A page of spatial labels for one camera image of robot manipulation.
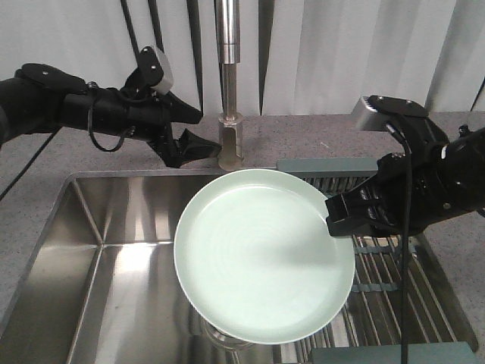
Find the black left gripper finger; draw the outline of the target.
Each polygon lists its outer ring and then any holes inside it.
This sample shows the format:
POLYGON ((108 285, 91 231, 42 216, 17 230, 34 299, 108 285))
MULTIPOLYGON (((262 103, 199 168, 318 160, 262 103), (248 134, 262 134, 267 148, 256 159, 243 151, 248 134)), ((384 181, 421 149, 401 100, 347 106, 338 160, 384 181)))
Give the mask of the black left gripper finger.
POLYGON ((201 121, 202 112, 179 99, 172 92, 164 95, 163 100, 168 108, 172 122, 198 124, 201 121))
POLYGON ((217 157, 221 151, 219 143, 197 136, 188 129, 185 129, 174 143, 175 156, 172 165, 175 168, 201 159, 217 157))

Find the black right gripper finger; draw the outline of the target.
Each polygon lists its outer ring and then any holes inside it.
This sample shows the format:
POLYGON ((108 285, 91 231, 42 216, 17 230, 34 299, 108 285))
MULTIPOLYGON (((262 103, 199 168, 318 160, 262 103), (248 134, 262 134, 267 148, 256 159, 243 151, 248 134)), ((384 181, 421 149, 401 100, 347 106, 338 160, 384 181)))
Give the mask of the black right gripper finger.
POLYGON ((346 237, 362 235, 369 237, 382 237, 383 230, 362 219, 344 219, 334 221, 330 217, 326 219, 329 234, 332 237, 346 237))
POLYGON ((369 222, 375 218, 379 199, 367 196, 363 191, 341 193, 325 201, 328 217, 332 224, 369 222))

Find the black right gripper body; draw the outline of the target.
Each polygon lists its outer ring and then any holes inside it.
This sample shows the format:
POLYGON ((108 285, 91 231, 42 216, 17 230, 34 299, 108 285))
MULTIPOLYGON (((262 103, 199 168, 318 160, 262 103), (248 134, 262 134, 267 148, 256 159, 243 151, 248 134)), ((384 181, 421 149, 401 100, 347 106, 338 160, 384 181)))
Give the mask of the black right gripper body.
POLYGON ((366 208, 370 235, 410 235, 446 218, 444 183, 437 167, 437 151, 449 138, 428 117, 386 116, 379 130, 391 134, 405 154, 387 154, 377 161, 378 172, 366 182, 373 204, 366 208))

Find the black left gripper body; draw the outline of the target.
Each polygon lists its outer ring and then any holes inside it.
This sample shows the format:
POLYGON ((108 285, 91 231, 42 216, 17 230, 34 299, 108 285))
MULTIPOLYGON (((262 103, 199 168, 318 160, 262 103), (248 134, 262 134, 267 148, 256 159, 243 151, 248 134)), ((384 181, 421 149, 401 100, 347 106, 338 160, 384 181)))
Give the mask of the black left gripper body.
POLYGON ((147 144, 166 166, 178 166, 178 146, 171 126, 174 94, 154 91, 137 67, 116 96, 127 107, 127 120, 135 127, 134 137, 144 136, 147 144))

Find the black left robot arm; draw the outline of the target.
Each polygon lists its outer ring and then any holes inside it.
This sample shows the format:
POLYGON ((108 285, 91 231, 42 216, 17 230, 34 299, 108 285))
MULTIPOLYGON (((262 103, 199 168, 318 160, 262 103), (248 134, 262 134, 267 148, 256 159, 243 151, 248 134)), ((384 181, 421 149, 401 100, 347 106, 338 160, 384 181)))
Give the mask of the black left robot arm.
POLYGON ((200 110, 154 90, 136 69, 121 89, 101 88, 47 64, 27 63, 1 82, 1 142, 62 127, 85 130, 94 146, 116 152, 126 139, 141 140, 170 168, 214 158, 219 143, 172 124, 198 124, 200 110))

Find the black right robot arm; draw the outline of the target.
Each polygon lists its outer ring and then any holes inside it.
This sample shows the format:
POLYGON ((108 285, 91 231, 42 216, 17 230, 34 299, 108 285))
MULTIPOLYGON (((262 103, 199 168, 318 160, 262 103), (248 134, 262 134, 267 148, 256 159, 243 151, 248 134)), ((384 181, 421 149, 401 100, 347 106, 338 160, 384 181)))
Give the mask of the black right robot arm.
POLYGON ((483 129, 462 125, 458 139, 450 141, 431 119, 404 115, 357 127, 389 133, 405 152, 380 158, 374 176, 327 199, 331 236, 413 236, 431 224, 483 209, 483 129))

